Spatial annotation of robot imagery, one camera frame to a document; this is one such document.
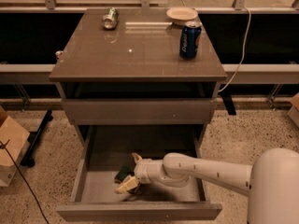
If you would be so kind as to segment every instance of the silver can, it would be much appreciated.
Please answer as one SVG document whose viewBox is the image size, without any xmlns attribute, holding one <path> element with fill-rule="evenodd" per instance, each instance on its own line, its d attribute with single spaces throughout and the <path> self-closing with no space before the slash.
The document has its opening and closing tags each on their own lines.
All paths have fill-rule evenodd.
<svg viewBox="0 0 299 224">
<path fill-rule="evenodd" d="M 106 10 L 106 14 L 103 16 L 103 26 L 108 29 L 114 29 L 118 24 L 119 12 L 116 8 L 112 7 Z"/>
</svg>

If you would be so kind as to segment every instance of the black cable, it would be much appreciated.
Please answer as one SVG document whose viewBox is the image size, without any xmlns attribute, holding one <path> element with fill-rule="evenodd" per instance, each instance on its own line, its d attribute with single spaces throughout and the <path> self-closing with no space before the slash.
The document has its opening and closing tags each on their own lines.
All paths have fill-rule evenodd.
<svg viewBox="0 0 299 224">
<path fill-rule="evenodd" d="M 24 179 L 25 183 L 27 184 L 28 189 L 31 191 L 32 195 L 35 197 L 35 199 L 36 199 L 36 203 L 37 203 L 37 205 L 38 205 L 38 208 L 39 208 L 39 210 L 40 210 L 41 215 L 42 215 L 43 218 L 45 219 L 46 223 L 49 224 L 49 222 L 48 222 L 48 220 L 46 219 L 46 216 L 45 216 L 43 210 L 41 209 L 41 206 L 40 206 L 40 204 L 39 204 L 39 201 L 38 201 L 38 199 L 37 199 L 35 193 L 32 191 L 32 189 L 31 189 L 29 183 L 27 182 L 26 178 L 25 178 L 25 177 L 23 176 L 23 174 L 21 173 L 20 168 L 18 167 L 17 163 L 13 160 L 13 158 L 12 158 L 11 154 L 9 153 L 9 151 L 7 150 L 7 148 L 4 147 L 4 149 L 6 150 L 7 154 L 9 155 L 9 157 L 12 159 L 13 164 L 15 164 L 15 166 L 16 166 L 16 168 L 18 169 L 18 171 L 19 171 L 19 173 L 20 173 L 22 179 Z"/>
</svg>

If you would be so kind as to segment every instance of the open drawer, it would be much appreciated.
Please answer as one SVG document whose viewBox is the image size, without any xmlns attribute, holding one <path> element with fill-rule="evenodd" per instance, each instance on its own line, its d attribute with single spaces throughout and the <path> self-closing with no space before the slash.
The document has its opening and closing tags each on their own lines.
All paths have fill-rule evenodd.
<svg viewBox="0 0 299 224">
<path fill-rule="evenodd" d="M 91 126 L 68 205 L 57 212 L 66 221 L 210 220 L 220 204 L 207 202 L 201 180 L 184 188 L 159 183 L 141 185 L 136 194 L 116 194 L 114 177 L 127 166 L 134 169 L 132 152 L 162 159 L 179 152 L 195 157 L 198 126 Z"/>
<path fill-rule="evenodd" d="M 215 99 L 63 99 L 75 125 L 203 124 L 212 119 Z"/>
</svg>

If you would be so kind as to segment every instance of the bowl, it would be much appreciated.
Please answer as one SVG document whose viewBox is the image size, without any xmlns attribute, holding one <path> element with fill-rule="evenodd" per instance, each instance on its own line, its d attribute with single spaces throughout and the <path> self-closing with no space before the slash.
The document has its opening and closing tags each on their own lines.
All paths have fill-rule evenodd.
<svg viewBox="0 0 299 224">
<path fill-rule="evenodd" d="M 187 21 L 194 21 L 198 17 L 197 11 L 189 7 L 174 7 L 166 12 L 167 16 L 172 19 L 176 25 L 185 25 Z"/>
</svg>

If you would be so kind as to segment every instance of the cardboard box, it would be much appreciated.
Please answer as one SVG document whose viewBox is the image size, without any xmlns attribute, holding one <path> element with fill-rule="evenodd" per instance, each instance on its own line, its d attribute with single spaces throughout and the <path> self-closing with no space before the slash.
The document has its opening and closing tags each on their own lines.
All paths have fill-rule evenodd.
<svg viewBox="0 0 299 224">
<path fill-rule="evenodd" d="M 288 112 L 288 116 L 299 127 L 299 93 L 290 100 L 292 108 Z"/>
<path fill-rule="evenodd" d="M 29 142 L 27 132 L 17 121 L 10 117 L 0 106 L 0 141 L 7 144 L 7 150 L 19 165 Z M 17 168 L 4 149 L 0 149 L 0 187 L 8 187 Z"/>
</svg>

